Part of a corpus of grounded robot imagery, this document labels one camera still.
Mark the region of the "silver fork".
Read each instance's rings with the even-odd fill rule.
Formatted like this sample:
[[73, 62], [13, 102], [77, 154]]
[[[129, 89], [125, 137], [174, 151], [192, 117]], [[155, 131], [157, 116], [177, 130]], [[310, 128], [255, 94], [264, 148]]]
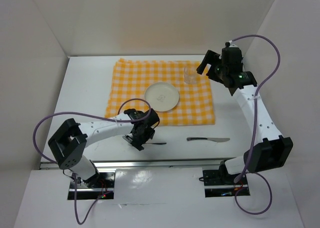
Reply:
[[143, 143], [143, 145], [166, 145], [166, 142], [147, 142], [147, 143]]

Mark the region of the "clear plastic cup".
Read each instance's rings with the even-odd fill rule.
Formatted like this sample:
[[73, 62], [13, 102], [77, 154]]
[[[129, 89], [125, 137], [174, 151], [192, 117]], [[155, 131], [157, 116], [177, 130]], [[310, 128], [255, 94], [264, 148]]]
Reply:
[[189, 85], [197, 84], [197, 68], [195, 66], [186, 66], [183, 70], [184, 82]]

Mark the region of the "yellow white checkered cloth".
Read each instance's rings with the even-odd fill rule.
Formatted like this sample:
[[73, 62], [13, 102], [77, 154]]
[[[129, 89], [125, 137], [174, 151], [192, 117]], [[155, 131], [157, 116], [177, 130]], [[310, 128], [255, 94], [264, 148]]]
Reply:
[[112, 73], [105, 117], [135, 108], [146, 111], [141, 102], [152, 84], [166, 82], [177, 88], [179, 102], [170, 111], [157, 112], [161, 126], [214, 125], [214, 103], [209, 79], [198, 76], [196, 84], [184, 81], [184, 69], [197, 68], [199, 61], [132, 61], [119, 59]]

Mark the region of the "cream round plate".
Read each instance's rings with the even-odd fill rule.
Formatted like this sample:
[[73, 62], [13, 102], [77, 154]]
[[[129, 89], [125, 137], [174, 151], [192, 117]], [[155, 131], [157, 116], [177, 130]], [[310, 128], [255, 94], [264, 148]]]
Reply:
[[144, 99], [157, 112], [172, 110], [180, 100], [178, 89], [166, 82], [157, 82], [146, 88]]

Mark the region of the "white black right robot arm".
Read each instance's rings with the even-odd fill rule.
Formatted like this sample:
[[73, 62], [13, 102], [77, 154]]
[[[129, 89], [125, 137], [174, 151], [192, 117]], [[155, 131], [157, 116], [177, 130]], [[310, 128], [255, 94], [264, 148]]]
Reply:
[[246, 172], [256, 173], [283, 167], [293, 141], [284, 137], [273, 123], [258, 91], [252, 72], [243, 70], [240, 48], [223, 48], [221, 54], [208, 50], [197, 68], [205, 68], [209, 79], [223, 84], [239, 104], [252, 132], [250, 148], [242, 156], [223, 161], [219, 167], [220, 182], [238, 182]]

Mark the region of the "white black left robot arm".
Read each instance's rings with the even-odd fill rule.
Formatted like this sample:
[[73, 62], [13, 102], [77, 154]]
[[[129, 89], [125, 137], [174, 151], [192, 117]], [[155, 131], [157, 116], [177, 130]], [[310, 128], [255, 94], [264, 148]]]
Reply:
[[144, 150], [143, 145], [153, 139], [154, 126], [159, 122], [160, 118], [154, 109], [146, 112], [128, 109], [109, 121], [77, 123], [70, 118], [49, 139], [48, 145], [61, 170], [71, 170], [85, 186], [94, 187], [103, 177], [94, 163], [84, 156], [84, 150], [94, 143], [118, 135], [122, 135], [137, 150]]

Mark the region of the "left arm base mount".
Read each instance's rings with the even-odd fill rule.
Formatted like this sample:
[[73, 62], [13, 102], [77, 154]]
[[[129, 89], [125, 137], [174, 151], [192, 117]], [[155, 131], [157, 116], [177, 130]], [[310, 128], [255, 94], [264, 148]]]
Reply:
[[94, 184], [87, 184], [85, 181], [76, 176], [75, 182], [72, 175], [70, 177], [70, 183], [68, 188], [67, 200], [75, 199], [75, 186], [77, 190], [77, 200], [96, 200], [98, 197], [101, 200], [112, 200], [115, 196], [115, 177], [116, 171], [107, 169], [99, 172], [99, 178]]

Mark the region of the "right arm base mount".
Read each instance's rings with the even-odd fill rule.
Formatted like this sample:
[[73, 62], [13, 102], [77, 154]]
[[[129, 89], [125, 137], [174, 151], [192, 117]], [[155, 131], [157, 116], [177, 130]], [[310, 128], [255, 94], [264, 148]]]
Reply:
[[224, 164], [218, 169], [206, 169], [202, 171], [199, 181], [204, 185], [204, 194], [209, 197], [250, 196], [248, 180], [244, 175], [238, 183], [234, 180], [238, 174], [229, 174]]

